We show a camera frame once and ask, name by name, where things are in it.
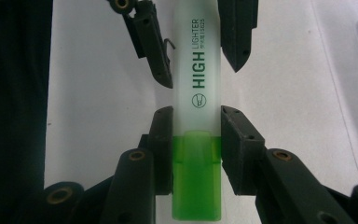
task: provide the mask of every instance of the white surface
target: white surface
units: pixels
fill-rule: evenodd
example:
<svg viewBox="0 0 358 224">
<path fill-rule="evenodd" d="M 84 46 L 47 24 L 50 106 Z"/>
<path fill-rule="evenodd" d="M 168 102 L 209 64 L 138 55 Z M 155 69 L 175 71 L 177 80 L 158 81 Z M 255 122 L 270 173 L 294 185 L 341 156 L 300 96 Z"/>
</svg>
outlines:
<svg viewBox="0 0 358 224">
<path fill-rule="evenodd" d="M 172 38 L 173 1 L 155 1 Z M 267 141 L 290 150 L 326 186 L 358 184 L 358 1 L 260 1 L 248 63 L 234 74 L 222 57 L 222 104 L 241 110 Z M 124 21 L 105 1 L 54 2 L 46 186 L 86 189 L 112 175 L 172 91 L 138 60 Z M 219 223 L 259 223 L 254 197 L 237 197 L 222 174 Z M 158 197 L 157 223 L 171 219 Z"/>
<path fill-rule="evenodd" d="M 221 53 L 217 1 L 181 0 L 175 8 L 173 134 L 183 136 L 187 131 L 207 131 L 212 136 L 220 136 Z"/>
</svg>

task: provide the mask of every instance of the clamp jaw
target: clamp jaw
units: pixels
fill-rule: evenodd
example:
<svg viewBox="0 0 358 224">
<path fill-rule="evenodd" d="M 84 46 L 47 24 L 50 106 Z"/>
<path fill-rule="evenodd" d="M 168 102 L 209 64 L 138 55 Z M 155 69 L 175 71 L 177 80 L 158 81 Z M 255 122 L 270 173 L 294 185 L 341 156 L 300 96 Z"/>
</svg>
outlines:
<svg viewBox="0 0 358 224">
<path fill-rule="evenodd" d="M 123 15 L 138 58 L 146 57 L 154 79 L 172 88 L 169 39 L 162 40 L 157 11 L 152 1 L 109 0 L 112 9 Z M 251 54 L 252 29 L 257 27 L 258 0 L 218 0 L 221 47 L 235 72 L 248 61 Z"/>
</svg>

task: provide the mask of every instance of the clamp screw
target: clamp screw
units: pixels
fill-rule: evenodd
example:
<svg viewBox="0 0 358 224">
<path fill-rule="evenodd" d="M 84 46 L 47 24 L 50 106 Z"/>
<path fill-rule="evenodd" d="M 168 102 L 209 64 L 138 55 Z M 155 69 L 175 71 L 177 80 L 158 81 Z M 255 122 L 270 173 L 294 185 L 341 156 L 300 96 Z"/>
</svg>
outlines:
<svg viewBox="0 0 358 224">
<path fill-rule="evenodd" d="M 292 156 L 289 153 L 281 150 L 274 151 L 273 155 L 281 161 L 290 161 L 292 159 Z"/>
<path fill-rule="evenodd" d="M 143 151 L 138 150 L 132 152 L 129 157 L 131 161 L 141 161 L 146 157 L 146 155 Z"/>
<path fill-rule="evenodd" d="M 70 187 L 62 187 L 60 189 L 55 189 L 52 191 L 48 197 L 46 198 L 46 201 L 49 204 L 59 204 L 64 203 L 66 200 L 68 200 L 72 194 L 74 194 L 74 191 Z"/>
</svg>

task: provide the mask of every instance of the green highlighter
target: green highlighter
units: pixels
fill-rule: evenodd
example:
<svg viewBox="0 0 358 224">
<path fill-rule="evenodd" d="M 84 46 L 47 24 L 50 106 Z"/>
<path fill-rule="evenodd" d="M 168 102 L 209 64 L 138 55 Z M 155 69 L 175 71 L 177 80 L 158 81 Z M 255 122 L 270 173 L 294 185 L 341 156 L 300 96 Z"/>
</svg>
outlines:
<svg viewBox="0 0 358 224">
<path fill-rule="evenodd" d="M 217 221 L 221 217 L 217 1 L 177 1 L 173 27 L 172 216 Z"/>
</svg>

